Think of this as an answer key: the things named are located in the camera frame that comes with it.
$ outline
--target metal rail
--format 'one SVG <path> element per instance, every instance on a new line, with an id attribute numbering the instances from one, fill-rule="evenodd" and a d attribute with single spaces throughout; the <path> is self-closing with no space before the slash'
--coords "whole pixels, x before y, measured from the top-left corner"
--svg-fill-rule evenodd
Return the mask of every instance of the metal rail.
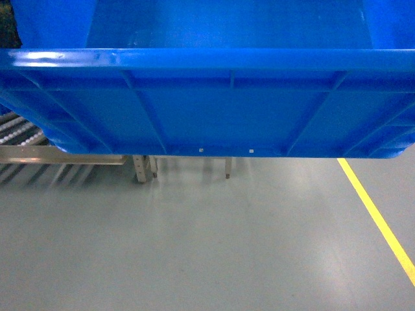
<path id="1" fill-rule="evenodd" d="M 54 146 L 0 146 L 0 163 L 122 165 L 125 155 L 67 154 Z"/>

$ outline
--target concrete floor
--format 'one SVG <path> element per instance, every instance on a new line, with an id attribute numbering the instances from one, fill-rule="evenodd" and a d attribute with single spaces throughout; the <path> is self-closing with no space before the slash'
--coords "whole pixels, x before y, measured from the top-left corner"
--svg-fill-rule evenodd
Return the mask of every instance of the concrete floor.
<path id="1" fill-rule="evenodd" d="M 412 259 L 414 158 L 350 160 Z M 415 310 L 336 159 L 159 168 L 146 185 L 132 162 L 81 185 L 0 170 L 0 310 Z"/>

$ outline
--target blue plastic crate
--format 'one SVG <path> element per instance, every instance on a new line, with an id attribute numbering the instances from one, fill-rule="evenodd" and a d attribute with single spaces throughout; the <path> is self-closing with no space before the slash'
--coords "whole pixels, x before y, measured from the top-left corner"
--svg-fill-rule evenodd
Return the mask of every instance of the blue plastic crate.
<path id="1" fill-rule="evenodd" d="M 5 105 L 72 153 L 393 157 L 415 2 L 15 0 Z"/>

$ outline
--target yellow floor line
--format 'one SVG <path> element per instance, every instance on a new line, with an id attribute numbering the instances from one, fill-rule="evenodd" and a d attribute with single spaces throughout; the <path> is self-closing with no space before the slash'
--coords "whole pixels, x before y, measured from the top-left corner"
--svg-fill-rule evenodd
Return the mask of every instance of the yellow floor line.
<path id="1" fill-rule="evenodd" d="M 350 183 L 355 188 L 364 206 L 366 206 L 375 224 L 377 225 L 379 230 L 382 232 L 382 235 L 385 238 L 385 240 L 388 242 L 390 249 L 394 252 L 396 258 L 398 259 L 402 268 L 405 270 L 410 281 L 415 286 L 415 266 L 412 263 L 411 259 L 409 258 L 409 256 L 407 255 L 407 253 L 405 252 L 405 250 L 403 249 L 403 247 L 397 240 L 392 230 L 390 230 L 385 219 L 383 219 L 381 213 L 377 209 L 376 205 L 373 203 L 372 199 L 369 197 L 366 190 L 363 188 L 362 184 L 360 183 L 354 171 L 351 169 L 346 159 L 337 159 L 337 161 L 340 163 L 341 167 L 343 168 L 343 171 L 346 173 L 347 177 L 349 178 Z"/>

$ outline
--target metal leg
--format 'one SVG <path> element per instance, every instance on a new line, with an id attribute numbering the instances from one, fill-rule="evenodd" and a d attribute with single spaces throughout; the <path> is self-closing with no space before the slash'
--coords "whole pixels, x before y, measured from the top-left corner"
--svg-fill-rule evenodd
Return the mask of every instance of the metal leg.
<path id="1" fill-rule="evenodd" d="M 145 158 L 143 155 L 133 155 L 134 167 L 136 168 L 136 174 L 138 182 L 146 183 L 147 178 L 145 177 Z"/>
<path id="2" fill-rule="evenodd" d="M 150 169 L 151 169 L 151 172 L 153 173 L 153 177 L 157 178 L 157 171 L 158 171 L 157 159 L 153 155 L 149 155 L 148 158 L 150 159 Z"/>
<path id="3" fill-rule="evenodd" d="M 225 174 L 226 174 L 226 179 L 230 179 L 231 178 L 231 171 L 232 171 L 232 158 L 231 157 L 227 157 L 225 159 Z"/>

